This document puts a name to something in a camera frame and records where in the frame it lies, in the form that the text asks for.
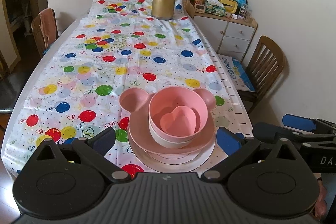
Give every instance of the chair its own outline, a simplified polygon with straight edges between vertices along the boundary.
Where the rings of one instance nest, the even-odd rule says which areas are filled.
[[[281,48],[272,39],[262,35],[245,70],[255,92],[238,90],[243,101],[253,103],[248,113],[251,113],[269,91],[285,65],[286,57]]]
[[[57,25],[56,25],[56,18],[55,18],[55,11],[52,10],[53,16],[54,16],[54,22],[55,22],[55,29],[56,29],[56,39],[58,38],[58,30],[57,30]],[[45,41],[46,36],[45,34],[42,33],[41,31],[41,16],[37,15],[31,23],[31,29],[33,30],[33,35],[35,39],[35,43],[37,46],[37,49],[39,51],[39,54],[41,57],[45,54],[46,50],[49,48]]]
[[[23,90],[30,74],[26,72],[12,73],[9,76],[9,69],[3,55],[0,52],[0,115],[11,114],[14,106]]]

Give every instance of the black chair seat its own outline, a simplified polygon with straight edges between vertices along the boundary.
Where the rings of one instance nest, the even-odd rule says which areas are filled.
[[[30,77],[30,73],[17,72],[0,81],[0,114],[11,114]]]

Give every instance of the cabinet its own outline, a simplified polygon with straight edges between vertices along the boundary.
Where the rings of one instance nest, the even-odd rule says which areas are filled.
[[[200,13],[195,13],[194,21],[216,53],[234,57],[240,62],[258,27],[253,18],[250,22],[245,22],[242,19]]]

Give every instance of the red balloon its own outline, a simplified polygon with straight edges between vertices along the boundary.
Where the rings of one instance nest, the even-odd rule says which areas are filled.
[[[135,32],[134,34],[135,35],[144,35],[145,33],[144,32]]]
[[[119,127],[127,131],[129,117],[122,118],[119,122]]]
[[[211,66],[207,67],[207,68],[205,69],[205,71],[206,71],[206,72],[214,72],[214,71],[216,71],[216,68],[215,68],[215,66],[211,65]]]
[[[29,127],[33,127],[34,125],[37,124],[38,121],[39,121],[38,115],[33,114],[28,117],[26,123]]]
[[[50,128],[45,134],[50,136],[54,142],[57,142],[61,138],[61,131],[57,128]]]
[[[92,110],[85,110],[81,114],[79,114],[79,119],[82,122],[91,122],[95,119],[96,113]]]
[[[103,61],[105,62],[113,62],[116,58],[112,55],[109,55],[109,56],[104,56],[103,57]]]
[[[122,170],[129,173],[131,175],[131,178],[134,179],[136,173],[143,173],[144,170],[139,166],[135,164],[127,164],[122,167]]]
[[[143,44],[143,43],[138,43],[138,44],[134,45],[133,47],[141,49],[141,48],[146,48],[146,45]]]
[[[152,73],[144,73],[143,78],[145,78],[145,80],[147,80],[147,81],[155,81],[156,80],[156,75],[154,75]]]
[[[107,42],[106,41],[99,41],[96,44],[99,45],[99,46],[102,46],[102,45],[106,45]]]

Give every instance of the cloth on chair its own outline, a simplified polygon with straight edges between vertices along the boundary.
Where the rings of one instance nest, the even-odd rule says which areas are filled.
[[[52,43],[56,41],[56,27],[53,10],[51,8],[44,9],[40,12],[41,32],[43,34],[45,47],[48,49]]]

